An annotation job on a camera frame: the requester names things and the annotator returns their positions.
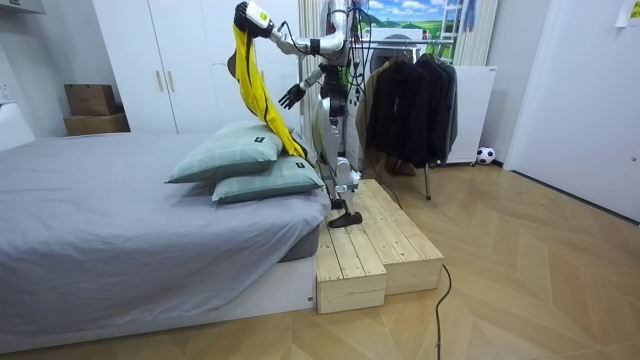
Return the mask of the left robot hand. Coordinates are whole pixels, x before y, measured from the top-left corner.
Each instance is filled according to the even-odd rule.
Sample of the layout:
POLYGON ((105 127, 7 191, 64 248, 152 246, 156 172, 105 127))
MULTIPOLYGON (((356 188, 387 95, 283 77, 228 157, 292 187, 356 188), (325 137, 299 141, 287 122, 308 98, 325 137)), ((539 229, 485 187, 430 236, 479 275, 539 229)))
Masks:
POLYGON ((234 25, 253 38, 269 38, 274 28, 271 18, 253 1, 243 1, 235 7, 234 25))

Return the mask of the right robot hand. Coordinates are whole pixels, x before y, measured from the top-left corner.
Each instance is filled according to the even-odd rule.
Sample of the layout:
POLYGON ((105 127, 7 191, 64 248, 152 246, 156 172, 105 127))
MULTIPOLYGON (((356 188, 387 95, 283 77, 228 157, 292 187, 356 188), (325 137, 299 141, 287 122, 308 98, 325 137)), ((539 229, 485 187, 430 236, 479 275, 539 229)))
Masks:
POLYGON ((300 84, 294 84, 287 92, 278 100, 281 107, 290 110, 296 105, 306 94, 306 89, 300 84))

